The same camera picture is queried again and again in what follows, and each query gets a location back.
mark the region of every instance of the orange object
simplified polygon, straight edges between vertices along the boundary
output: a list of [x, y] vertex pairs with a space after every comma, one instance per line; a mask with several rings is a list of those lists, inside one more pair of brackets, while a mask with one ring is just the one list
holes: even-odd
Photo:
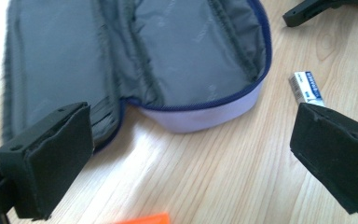
[[150, 217], [140, 217], [128, 221], [115, 222], [115, 224], [170, 224], [170, 217], [167, 213], [161, 213]]

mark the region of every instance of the wood grain surface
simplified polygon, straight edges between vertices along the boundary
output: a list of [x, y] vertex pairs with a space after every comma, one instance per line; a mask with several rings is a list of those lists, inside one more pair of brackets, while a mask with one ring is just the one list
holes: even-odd
[[[312, 71], [326, 105], [358, 120], [358, 7], [328, 9], [287, 28], [282, 14], [301, 1], [262, 2], [273, 63], [255, 107], [189, 134], [169, 133], [128, 107], [116, 139], [91, 158], [47, 223], [114, 223], [160, 212], [174, 224], [358, 223], [290, 151], [297, 103], [287, 80]], [[0, 135], [6, 7], [1, 0]], [[12, 223], [31, 222], [14, 210], [8, 215]]]

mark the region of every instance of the open bag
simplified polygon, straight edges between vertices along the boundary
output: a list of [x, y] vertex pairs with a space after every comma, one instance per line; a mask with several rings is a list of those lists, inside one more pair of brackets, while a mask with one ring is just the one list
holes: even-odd
[[4, 140], [76, 102], [98, 148], [126, 104], [172, 132], [213, 127], [255, 104], [270, 63], [258, 0], [12, 0]]

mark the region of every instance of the light wooden floor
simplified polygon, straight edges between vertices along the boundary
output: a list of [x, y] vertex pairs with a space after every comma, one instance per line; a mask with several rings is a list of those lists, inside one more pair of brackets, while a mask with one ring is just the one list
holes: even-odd
[[[274, 57], [257, 105], [191, 134], [168, 133], [128, 108], [116, 140], [89, 161], [48, 223], [113, 223], [159, 212], [175, 224], [358, 223], [291, 153], [297, 104], [287, 81], [295, 71], [312, 71], [326, 105], [358, 120], [358, 7], [329, 9], [292, 29], [282, 14], [300, 0], [262, 2]], [[0, 126], [6, 3], [0, 1]], [[9, 216], [29, 222], [13, 210]]]

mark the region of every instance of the black foam block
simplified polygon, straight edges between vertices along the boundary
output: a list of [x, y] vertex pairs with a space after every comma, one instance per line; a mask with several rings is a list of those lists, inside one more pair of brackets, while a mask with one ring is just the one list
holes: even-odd
[[87, 104], [58, 109], [0, 147], [0, 171], [16, 186], [17, 215], [48, 219], [92, 150]]
[[358, 213], [358, 122], [300, 104], [290, 147], [348, 213]]

